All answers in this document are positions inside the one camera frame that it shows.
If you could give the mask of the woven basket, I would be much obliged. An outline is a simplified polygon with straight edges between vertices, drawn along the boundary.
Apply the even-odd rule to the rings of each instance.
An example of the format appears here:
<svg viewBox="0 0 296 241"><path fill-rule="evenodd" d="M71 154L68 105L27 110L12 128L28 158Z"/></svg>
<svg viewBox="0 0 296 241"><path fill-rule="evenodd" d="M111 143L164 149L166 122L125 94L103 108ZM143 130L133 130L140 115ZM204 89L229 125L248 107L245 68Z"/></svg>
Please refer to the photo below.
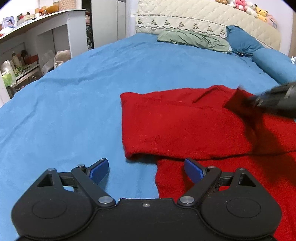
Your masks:
<svg viewBox="0 0 296 241"><path fill-rule="evenodd" d="M60 0L59 1L59 11L65 11L69 9L76 8L76 1L75 0Z"/></svg>

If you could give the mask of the blue rolled duvet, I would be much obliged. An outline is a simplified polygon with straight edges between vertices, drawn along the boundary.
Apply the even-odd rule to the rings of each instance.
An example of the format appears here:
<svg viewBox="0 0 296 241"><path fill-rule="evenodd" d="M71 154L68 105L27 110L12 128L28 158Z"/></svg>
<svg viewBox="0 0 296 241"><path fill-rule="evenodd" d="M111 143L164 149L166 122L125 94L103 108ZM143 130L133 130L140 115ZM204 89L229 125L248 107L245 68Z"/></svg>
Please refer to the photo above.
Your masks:
<svg viewBox="0 0 296 241"><path fill-rule="evenodd" d="M254 52L252 60L277 83L295 82L295 62L285 54L261 48Z"/></svg>

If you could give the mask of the brown teddy plush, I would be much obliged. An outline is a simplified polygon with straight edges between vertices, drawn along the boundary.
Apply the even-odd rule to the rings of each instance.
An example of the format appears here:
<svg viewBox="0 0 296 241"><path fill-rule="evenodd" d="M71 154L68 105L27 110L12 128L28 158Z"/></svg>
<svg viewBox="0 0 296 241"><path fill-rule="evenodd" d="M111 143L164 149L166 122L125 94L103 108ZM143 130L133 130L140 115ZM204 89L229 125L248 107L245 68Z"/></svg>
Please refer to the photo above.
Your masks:
<svg viewBox="0 0 296 241"><path fill-rule="evenodd" d="M215 0L215 2L218 2L221 4L228 4L227 0Z"/></svg>

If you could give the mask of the cream quilted headboard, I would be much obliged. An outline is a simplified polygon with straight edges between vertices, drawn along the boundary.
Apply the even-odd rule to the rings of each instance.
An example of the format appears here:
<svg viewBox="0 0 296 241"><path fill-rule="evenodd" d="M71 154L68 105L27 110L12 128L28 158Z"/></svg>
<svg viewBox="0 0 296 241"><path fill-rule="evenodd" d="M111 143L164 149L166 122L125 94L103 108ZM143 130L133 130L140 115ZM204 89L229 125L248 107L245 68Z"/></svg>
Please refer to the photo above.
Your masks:
<svg viewBox="0 0 296 241"><path fill-rule="evenodd" d="M279 50L280 32L260 19L215 1L138 1L137 33L180 29L227 38L227 26L238 26L264 47Z"/></svg>

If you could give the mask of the framed photo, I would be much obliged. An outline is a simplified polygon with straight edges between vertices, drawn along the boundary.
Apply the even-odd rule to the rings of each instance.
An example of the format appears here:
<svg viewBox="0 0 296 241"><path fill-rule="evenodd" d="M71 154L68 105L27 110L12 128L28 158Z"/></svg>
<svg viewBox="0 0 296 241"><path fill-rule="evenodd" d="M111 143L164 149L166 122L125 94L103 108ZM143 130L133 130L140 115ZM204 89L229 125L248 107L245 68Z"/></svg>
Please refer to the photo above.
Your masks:
<svg viewBox="0 0 296 241"><path fill-rule="evenodd" d="M3 18L3 24L5 28L14 28L15 27L15 19L13 16L8 16Z"/></svg>

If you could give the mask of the dark blue pillow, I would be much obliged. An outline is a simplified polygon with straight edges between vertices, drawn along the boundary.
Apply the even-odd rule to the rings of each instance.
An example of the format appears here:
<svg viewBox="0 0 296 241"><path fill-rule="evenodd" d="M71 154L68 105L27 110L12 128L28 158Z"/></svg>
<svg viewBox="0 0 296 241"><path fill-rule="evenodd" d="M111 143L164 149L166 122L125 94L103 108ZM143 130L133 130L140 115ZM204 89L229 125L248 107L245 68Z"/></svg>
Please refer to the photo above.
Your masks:
<svg viewBox="0 0 296 241"><path fill-rule="evenodd" d="M238 26L227 26L226 32L230 47L238 55L252 57L255 51L264 49L260 42Z"/></svg>

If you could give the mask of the blue bed sheet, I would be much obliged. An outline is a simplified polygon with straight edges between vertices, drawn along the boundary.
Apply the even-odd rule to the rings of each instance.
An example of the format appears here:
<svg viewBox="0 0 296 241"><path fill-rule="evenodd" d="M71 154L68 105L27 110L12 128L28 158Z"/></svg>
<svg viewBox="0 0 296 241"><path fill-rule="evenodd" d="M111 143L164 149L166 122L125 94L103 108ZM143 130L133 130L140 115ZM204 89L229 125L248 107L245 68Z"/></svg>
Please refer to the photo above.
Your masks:
<svg viewBox="0 0 296 241"><path fill-rule="evenodd" d="M100 187L114 199L156 198L157 164L122 142L126 92L223 85L260 94L279 85L252 57L158 42L152 34L87 51L20 90L1 108L1 240L18 238L11 210L47 169L109 161Z"/></svg>

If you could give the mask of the pink pig plush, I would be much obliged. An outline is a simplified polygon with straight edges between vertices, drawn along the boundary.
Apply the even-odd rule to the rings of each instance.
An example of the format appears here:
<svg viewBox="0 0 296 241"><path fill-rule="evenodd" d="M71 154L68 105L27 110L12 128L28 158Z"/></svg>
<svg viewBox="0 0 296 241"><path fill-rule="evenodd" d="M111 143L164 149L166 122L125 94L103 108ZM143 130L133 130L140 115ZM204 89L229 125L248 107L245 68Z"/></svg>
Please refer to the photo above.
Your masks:
<svg viewBox="0 0 296 241"><path fill-rule="evenodd" d="M269 25L271 25L272 27L274 27L275 29L277 28L277 21L276 21L276 19L274 18L273 15L268 14L268 15L266 16L266 22L267 22Z"/></svg>

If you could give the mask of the red knit sweater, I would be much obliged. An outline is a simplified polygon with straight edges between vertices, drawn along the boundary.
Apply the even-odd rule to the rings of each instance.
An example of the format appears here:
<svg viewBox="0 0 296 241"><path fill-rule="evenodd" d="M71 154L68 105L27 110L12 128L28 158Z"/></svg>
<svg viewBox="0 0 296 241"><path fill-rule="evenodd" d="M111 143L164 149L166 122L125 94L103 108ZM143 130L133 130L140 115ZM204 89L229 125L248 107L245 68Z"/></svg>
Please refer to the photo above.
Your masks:
<svg viewBox="0 0 296 241"><path fill-rule="evenodd" d="M295 240L295 121L244 105L250 94L215 85L123 93L122 142L130 160L156 161L161 198L192 186L184 160L233 172L246 168L282 210L278 240Z"/></svg>

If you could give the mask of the yellow plush toy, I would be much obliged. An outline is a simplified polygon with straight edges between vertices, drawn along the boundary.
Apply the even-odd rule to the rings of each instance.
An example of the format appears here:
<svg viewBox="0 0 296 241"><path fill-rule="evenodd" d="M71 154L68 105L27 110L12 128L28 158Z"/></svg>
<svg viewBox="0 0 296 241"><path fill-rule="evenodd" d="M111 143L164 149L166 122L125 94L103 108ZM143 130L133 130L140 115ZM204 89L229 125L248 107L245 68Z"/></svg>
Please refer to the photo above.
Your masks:
<svg viewBox="0 0 296 241"><path fill-rule="evenodd" d="M267 22L267 14L268 14L268 11L267 10L264 10L264 9L261 9L259 8L258 6L256 7L256 13L257 13L257 17L262 20L263 22Z"/></svg>

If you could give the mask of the white bear plush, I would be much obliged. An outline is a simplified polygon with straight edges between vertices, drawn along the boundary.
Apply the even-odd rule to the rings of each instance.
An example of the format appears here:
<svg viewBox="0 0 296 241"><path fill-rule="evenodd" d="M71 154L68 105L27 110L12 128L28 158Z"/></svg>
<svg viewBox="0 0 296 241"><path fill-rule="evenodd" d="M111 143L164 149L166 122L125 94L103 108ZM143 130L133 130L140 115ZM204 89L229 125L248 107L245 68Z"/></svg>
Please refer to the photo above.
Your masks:
<svg viewBox="0 0 296 241"><path fill-rule="evenodd" d="M249 15L252 15L253 17L258 18L257 12L256 12L256 5L255 4L253 4L253 3L247 3L246 4L246 12Z"/></svg>

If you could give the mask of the white desk shelf unit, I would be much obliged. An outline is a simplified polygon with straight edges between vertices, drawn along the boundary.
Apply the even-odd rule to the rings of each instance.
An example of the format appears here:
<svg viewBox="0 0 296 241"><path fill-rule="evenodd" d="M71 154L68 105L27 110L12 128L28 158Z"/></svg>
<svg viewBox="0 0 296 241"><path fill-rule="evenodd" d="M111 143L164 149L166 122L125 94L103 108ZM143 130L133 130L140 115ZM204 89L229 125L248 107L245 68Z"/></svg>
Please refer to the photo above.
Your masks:
<svg viewBox="0 0 296 241"><path fill-rule="evenodd" d="M29 21L1 37L1 63L11 59L13 51L21 47L31 56L42 56L48 51L70 50L74 58L88 50L85 9L59 11Z"/></svg>

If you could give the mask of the orange plush on desk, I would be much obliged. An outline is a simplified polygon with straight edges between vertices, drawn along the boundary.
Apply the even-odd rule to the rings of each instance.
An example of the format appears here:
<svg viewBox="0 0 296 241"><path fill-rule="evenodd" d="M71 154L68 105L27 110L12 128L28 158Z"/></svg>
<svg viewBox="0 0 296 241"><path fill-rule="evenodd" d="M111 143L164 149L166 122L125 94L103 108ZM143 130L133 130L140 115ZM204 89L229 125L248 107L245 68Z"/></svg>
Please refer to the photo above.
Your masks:
<svg viewBox="0 0 296 241"><path fill-rule="evenodd" d="M59 11L59 7L52 5L49 7L43 6L42 8L39 8L39 14L41 16L45 16L45 15L49 15L49 14L53 14Z"/></svg>

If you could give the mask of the green pillow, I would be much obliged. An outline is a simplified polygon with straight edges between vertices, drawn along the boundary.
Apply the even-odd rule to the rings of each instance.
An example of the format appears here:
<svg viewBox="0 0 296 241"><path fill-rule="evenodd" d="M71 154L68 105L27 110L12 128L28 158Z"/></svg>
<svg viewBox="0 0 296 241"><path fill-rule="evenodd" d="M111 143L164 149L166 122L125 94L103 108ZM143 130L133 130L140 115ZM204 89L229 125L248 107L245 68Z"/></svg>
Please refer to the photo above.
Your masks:
<svg viewBox="0 0 296 241"><path fill-rule="evenodd" d="M165 30L158 34L158 42L186 45L211 51L230 53L230 44L217 36L187 30Z"/></svg>

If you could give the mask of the white plush toy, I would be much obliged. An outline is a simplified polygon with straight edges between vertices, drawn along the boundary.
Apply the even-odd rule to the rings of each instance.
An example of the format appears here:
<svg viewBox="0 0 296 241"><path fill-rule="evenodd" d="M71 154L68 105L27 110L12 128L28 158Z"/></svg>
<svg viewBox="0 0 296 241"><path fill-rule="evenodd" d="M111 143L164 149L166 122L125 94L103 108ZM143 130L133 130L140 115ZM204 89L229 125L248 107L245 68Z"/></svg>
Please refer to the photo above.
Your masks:
<svg viewBox="0 0 296 241"><path fill-rule="evenodd" d="M227 0L227 5L236 8L236 0Z"/></svg>

